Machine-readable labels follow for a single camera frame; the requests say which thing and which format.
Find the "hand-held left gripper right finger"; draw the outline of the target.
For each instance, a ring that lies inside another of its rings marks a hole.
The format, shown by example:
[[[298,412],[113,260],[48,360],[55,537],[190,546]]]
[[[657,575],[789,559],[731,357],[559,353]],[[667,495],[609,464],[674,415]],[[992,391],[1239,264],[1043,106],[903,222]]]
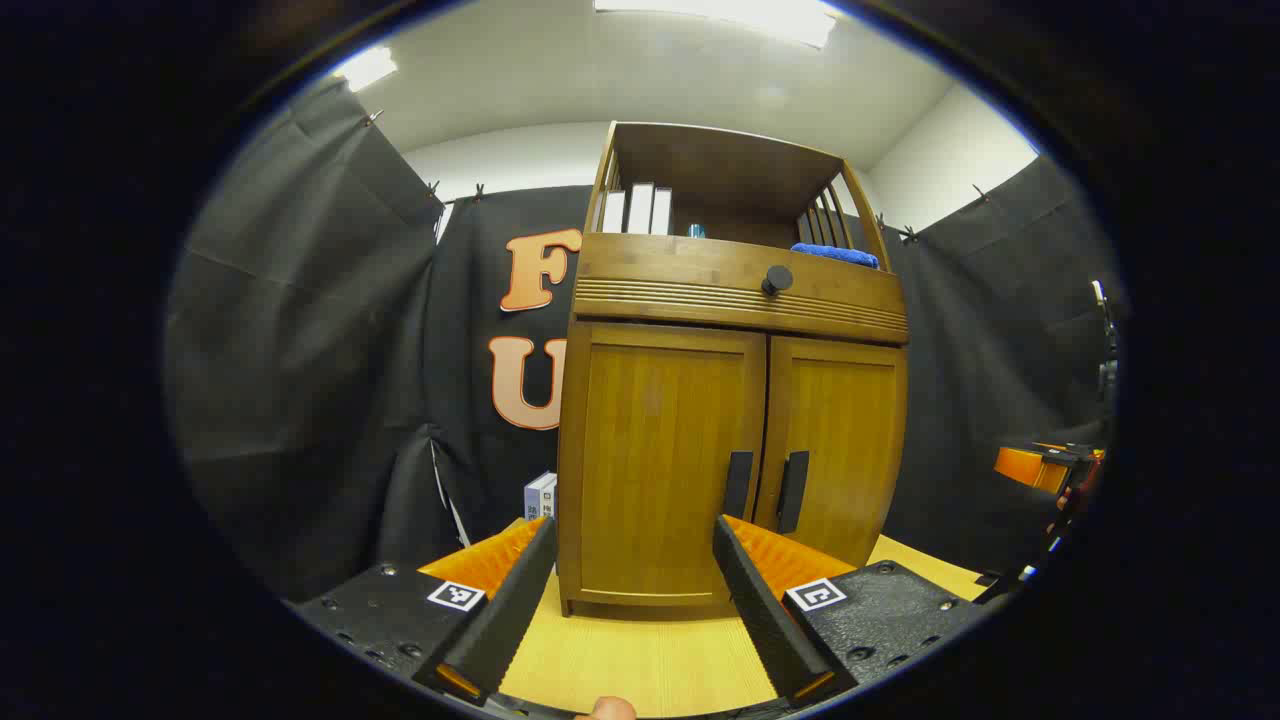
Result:
[[[730,515],[716,519],[712,552],[767,676],[794,708],[864,691],[991,614],[900,562],[854,568]]]

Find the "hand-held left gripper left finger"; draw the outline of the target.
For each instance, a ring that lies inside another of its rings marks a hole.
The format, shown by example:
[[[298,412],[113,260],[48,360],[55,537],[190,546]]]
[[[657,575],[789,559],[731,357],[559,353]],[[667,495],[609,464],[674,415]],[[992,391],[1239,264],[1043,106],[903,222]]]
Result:
[[[292,609],[384,673],[483,706],[536,614],[557,539],[552,518],[517,521],[420,568],[376,564]]]

